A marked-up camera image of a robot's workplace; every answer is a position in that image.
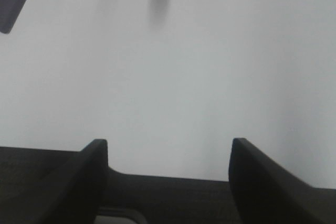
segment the white wall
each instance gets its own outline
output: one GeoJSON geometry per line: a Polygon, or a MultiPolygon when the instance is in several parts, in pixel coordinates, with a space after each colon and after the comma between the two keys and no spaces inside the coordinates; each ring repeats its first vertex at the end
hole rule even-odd
{"type": "Polygon", "coordinates": [[[0,35],[0,145],[109,141],[137,174],[227,180],[248,138],[336,188],[335,0],[28,0],[0,35]]]}

